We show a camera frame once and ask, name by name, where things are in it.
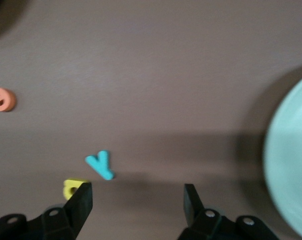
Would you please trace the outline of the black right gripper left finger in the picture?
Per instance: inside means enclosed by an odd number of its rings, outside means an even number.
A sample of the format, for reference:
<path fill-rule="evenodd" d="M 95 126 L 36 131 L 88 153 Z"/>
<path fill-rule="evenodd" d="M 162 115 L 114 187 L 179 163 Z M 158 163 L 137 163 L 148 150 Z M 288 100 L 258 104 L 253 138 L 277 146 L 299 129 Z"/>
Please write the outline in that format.
<path fill-rule="evenodd" d="M 92 184 L 82 183 L 64 206 L 27 220 L 19 213 L 0 218 L 0 240 L 76 240 L 93 207 Z"/>

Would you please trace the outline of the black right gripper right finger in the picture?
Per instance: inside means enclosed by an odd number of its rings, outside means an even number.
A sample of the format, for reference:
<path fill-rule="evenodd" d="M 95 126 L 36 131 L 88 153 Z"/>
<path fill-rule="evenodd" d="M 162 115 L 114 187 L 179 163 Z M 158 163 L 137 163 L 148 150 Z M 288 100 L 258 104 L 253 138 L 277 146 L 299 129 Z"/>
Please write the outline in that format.
<path fill-rule="evenodd" d="M 178 240 L 280 240 L 258 217 L 242 215 L 231 221 L 204 207 L 193 184 L 184 185 L 183 210 L 187 227 Z"/>

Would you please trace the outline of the yellow foam letter a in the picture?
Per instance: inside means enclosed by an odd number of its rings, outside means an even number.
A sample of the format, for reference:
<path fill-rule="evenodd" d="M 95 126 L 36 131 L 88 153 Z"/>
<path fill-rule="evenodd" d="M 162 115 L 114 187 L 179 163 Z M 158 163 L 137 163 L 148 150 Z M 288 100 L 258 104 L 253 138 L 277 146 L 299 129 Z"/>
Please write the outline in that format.
<path fill-rule="evenodd" d="M 88 180 L 78 178 L 68 178 L 63 182 L 63 196 L 68 201 L 75 194 L 77 189 Z"/>

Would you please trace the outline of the teal foam letter y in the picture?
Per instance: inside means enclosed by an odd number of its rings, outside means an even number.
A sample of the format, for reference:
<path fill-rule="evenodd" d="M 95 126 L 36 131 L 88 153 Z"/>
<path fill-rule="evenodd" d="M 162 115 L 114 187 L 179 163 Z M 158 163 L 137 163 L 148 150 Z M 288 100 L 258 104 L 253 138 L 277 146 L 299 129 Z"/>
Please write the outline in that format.
<path fill-rule="evenodd" d="M 89 155 L 85 158 L 85 162 L 96 171 L 104 180 L 110 181 L 114 179 L 115 174 L 109 165 L 109 151 L 101 150 L 97 155 Z"/>

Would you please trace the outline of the light green plate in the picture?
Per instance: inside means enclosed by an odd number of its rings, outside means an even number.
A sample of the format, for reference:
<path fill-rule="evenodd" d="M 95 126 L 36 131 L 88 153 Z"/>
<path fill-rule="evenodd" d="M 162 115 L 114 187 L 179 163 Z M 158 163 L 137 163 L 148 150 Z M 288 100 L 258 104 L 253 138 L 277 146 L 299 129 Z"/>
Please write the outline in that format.
<path fill-rule="evenodd" d="M 276 209 L 302 237 L 302 79 L 285 95 L 272 117 L 263 162 Z"/>

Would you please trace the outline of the orange foam letter e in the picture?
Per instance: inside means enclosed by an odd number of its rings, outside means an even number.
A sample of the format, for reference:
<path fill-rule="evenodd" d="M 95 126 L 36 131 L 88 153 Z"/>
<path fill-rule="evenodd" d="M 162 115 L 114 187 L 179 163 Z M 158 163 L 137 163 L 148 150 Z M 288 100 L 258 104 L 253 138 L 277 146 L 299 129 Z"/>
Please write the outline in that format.
<path fill-rule="evenodd" d="M 16 104 L 15 94 L 6 89 L 0 87 L 0 112 L 11 111 Z"/>

